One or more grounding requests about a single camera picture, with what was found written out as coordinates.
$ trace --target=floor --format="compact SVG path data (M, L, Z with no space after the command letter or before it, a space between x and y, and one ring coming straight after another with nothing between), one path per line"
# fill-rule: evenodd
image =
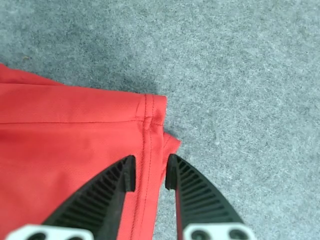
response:
M0 0L0 62L168 97L178 154L258 239L320 236L320 1ZM176 238L161 189L155 240Z

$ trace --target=stitching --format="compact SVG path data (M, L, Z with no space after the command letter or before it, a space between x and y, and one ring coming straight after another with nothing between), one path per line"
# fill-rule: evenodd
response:
M154 108L155 108L155 99L154 96L152 96L152 118L150 121L150 126L152 125L152 120L154 117ZM149 169L148 169L148 178L147 178L147 184L146 184L146 191L145 191L145 198L144 198L144 205L143 205L143 214L142 214L142 221L141 221L141 226L140 226L140 232L139 232L139 239L141 236L141 231L142 231L142 224L144 222L145 218L145 212L146 212L146 204L147 204L147 195L148 195L148 187L149 187L149 180L150 180L150 169L151 169L151 157L152 157L152 134L151 134L151 128L149 127L149 135L150 135L150 158L149 158Z
M117 124L117 123L129 123L129 122L144 122L144 120L127 120L127 121L75 121L75 122L47 122L47 121L39 121L39 122L0 122L1 124ZM163 124L158 122L153 122L152 124L163 126Z
M142 124L142 156L141 156L141 161L142 163L145 160L145 125L146 125L146 113L147 113L147 95L144 94L144 120L143 120L143 124ZM137 204L134 207L134 215L133 215L133 223L132 223L132 228L131 228L131 235L130 235L130 239L132 240L133 238L133 234L134 234L134 223L137 219L137 211L138 211L138 201L139 198L137 197Z

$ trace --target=ridged rubber surface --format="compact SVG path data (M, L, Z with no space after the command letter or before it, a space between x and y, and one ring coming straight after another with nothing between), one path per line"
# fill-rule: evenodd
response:
M111 165L67 199L43 224L86 229L116 239L125 192L135 190L135 157Z
M243 222L220 191L175 154L169 157L166 188L176 191L178 221L182 228L192 223Z

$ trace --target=red garment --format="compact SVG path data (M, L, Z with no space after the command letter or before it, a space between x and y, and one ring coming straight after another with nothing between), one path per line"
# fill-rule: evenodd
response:
M136 157L118 240L152 239L167 159L166 97L66 86L0 64L0 239L40 224L100 171Z

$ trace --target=screw hole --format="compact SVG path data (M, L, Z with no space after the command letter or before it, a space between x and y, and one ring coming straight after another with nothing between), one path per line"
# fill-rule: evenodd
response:
M232 231L230 231L229 233L230 235L230 238L231 239L234 239L234 240L248 240L248 235L241 231L241 230L238 230L238 229L234 229Z
M27 240L45 240L46 235L43 232L37 232L31 235Z
M196 230L191 234L192 240L210 240L208 233L202 230Z
M82 237L72 237L72 238L69 238L68 240L84 240Z

